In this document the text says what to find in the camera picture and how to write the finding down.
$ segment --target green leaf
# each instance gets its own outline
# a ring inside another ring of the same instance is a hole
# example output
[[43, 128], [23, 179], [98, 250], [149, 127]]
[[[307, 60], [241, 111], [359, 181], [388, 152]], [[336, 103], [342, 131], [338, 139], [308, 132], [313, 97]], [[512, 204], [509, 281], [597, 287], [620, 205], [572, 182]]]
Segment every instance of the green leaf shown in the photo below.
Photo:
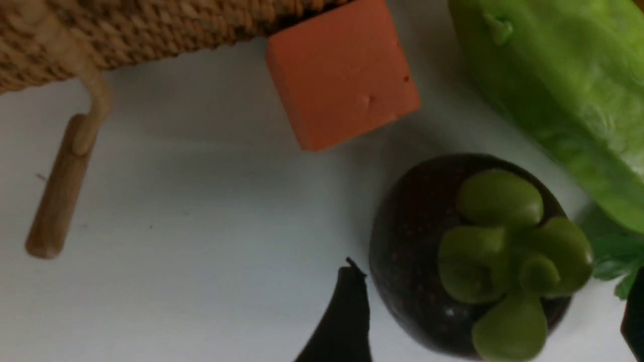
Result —
[[592, 272], [592, 276], [603, 281], [617, 279], [643, 265], [644, 262], [641, 258], [644, 258], [644, 256], [633, 254], [624, 256], [605, 255], [595, 260], [595, 270]]
[[503, 230], [456, 227], [440, 243], [440, 280], [461, 303], [498, 300], [507, 291], [508, 256]]
[[521, 229], [539, 224], [544, 203], [530, 182], [501, 170], [468, 178], [459, 191], [457, 209], [476, 225]]
[[635, 268], [629, 275], [625, 276], [617, 286], [615, 286], [615, 295], [621, 300], [626, 300], [629, 297], [630, 290], [635, 284], [635, 279], [638, 277], [638, 268]]
[[521, 264], [519, 280], [524, 291], [542, 295], [554, 292], [561, 276], [552, 260], [534, 252]]
[[592, 247], [581, 229], [566, 218], [552, 218], [542, 227], [517, 234], [513, 245], [543, 254], [556, 266], [561, 280], [547, 297], [572, 295], [592, 275]]
[[644, 256], [644, 235], [612, 221], [598, 206], [583, 218], [580, 227], [592, 245], [596, 260]]
[[644, 265], [644, 235], [614, 222], [598, 206], [582, 220], [581, 227], [595, 253], [593, 276], [613, 280], [626, 276], [615, 288], [615, 295], [625, 300], [640, 266]]
[[548, 327], [538, 296], [514, 292], [474, 326], [472, 338], [480, 356], [490, 362], [523, 362], [543, 349]]

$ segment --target orange foam block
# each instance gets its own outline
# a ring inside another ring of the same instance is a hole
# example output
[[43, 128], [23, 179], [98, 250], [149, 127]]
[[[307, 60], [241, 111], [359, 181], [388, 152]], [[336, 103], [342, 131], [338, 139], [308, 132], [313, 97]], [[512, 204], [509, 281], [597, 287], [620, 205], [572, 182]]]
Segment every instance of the orange foam block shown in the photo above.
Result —
[[421, 107], [384, 0], [354, 0], [271, 36], [266, 62], [302, 149], [335, 146]]

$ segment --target succulent leaf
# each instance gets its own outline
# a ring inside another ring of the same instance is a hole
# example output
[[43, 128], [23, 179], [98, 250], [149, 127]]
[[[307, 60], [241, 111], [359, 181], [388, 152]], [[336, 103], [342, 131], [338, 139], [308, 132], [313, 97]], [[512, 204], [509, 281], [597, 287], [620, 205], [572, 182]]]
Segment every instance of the succulent leaf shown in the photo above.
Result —
[[561, 280], [543, 296], [570, 296], [580, 290], [592, 275], [592, 247], [582, 230], [566, 218], [552, 218], [543, 227], [517, 236], [515, 242], [552, 261]]
[[528, 361], [543, 349], [548, 327], [539, 297], [513, 292], [474, 326], [474, 347], [486, 361]]
[[489, 303], [507, 291], [509, 255], [504, 232], [456, 227], [439, 249], [439, 274], [448, 294], [462, 303]]
[[461, 186], [457, 209], [479, 226], [522, 229], [544, 217], [541, 193], [530, 182], [502, 170], [481, 172]]

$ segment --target white surface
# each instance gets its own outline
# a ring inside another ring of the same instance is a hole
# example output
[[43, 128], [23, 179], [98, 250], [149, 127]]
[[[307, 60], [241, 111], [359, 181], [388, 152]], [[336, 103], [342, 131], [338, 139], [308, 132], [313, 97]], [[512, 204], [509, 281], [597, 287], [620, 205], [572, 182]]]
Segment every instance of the white surface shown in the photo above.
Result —
[[[472, 90], [444, 1], [391, 7], [423, 109], [320, 154], [299, 151], [262, 40], [109, 74], [116, 110], [52, 262], [23, 252], [36, 174], [87, 97], [75, 81], [0, 97], [0, 358], [292, 361], [344, 258], [367, 268], [383, 190], [436, 153], [516, 162], [577, 213], [584, 193]], [[453, 361], [408, 338], [369, 287], [377, 362]], [[611, 288], [580, 293], [539, 361], [634, 361]]]

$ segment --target black object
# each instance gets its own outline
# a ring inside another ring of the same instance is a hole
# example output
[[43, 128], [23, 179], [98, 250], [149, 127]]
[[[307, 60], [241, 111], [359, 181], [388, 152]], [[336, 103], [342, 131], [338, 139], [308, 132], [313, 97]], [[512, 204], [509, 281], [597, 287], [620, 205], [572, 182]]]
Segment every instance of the black object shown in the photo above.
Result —
[[366, 274], [346, 261], [327, 311], [296, 362], [372, 362]]
[[[565, 216], [553, 194], [521, 167], [489, 155], [447, 155], [415, 166], [394, 185], [376, 216], [369, 250], [378, 293], [401, 327], [426, 348], [470, 359], [480, 359], [472, 328], [494, 304], [453, 300], [440, 282], [437, 255], [447, 230], [469, 224], [456, 211], [463, 181], [490, 169], [512, 172], [539, 190], [542, 223]], [[550, 331], [570, 300], [542, 300]]]
[[621, 333], [638, 361], [644, 362], [644, 268], [630, 290]]

